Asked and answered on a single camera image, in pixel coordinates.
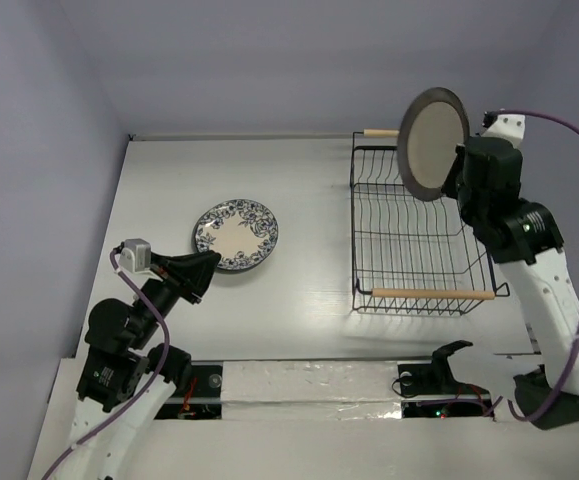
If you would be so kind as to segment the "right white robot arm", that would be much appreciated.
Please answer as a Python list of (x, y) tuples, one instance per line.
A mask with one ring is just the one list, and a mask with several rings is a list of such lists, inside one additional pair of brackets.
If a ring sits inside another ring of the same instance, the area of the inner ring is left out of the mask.
[(523, 157), (511, 142), (471, 137), (457, 153), (452, 172), (460, 216), (517, 294), (542, 361), (457, 341), (430, 366), (431, 384), (442, 392), (462, 383), (481, 386), (507, 399), (514, 418), (540, 430), (577, 423), (579, 299), (558, 226), (546, 207), (521, 198)]

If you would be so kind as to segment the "blue floral plate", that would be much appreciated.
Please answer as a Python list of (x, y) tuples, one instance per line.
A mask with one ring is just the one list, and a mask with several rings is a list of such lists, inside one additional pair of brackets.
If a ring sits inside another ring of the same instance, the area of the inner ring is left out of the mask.
[(198, 252), (221, 255), (218, 269), (247, 271), (264, 262), (279, 237), (279, 224), (271, 210), (250, 199), (232, 199), (211, 207), (197, 221), (193, 244)]

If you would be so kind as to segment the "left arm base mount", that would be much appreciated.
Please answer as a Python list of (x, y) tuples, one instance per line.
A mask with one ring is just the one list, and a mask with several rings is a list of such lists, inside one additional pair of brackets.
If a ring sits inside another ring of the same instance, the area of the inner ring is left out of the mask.
[(192, 379), (160, 408), (158, 420), (219, 420), (222, 418), (223, 364), (193, 364)]

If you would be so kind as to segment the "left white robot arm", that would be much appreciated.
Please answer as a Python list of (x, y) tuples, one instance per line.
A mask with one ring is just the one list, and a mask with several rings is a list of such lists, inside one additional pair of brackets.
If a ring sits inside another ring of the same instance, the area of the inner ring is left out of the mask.
[(46, 479), (125, 478), (158, 411), (192, 386), (191, 356), (172, 346), (165, 318), (179, 300), (202, 300), (220, 254), (164, 256), (131, 239), (113, 248), (109, 260), (135, 298), (130, 304), (107, 298), (89, 313), (67, 445)]

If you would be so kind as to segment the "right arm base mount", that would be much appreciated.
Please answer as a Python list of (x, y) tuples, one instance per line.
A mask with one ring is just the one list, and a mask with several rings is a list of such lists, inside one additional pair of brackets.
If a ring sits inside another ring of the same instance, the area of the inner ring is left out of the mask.
[(456, 380), (449, 365), (453, 355), (472, 346), (469, 341), (454, 341), (436, 349), (428, 363), (418, 361), (398, 366), (390, 384), (392, 392), (405, 400), (433, 394), (448, 395), (447, 403), (475, 402), (485, 407), (488, 392)]

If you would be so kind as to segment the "dark grey rimmed plate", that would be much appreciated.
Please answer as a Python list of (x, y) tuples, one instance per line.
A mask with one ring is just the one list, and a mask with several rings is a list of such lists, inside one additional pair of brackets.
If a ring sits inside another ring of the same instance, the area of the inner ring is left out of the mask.
[(444, 87), (421, 92), (407, 108), (397, 138), (398, 170), (407, 191), (420, 201), (442, 196), (455, 149), (470, 133), (459, 97)]

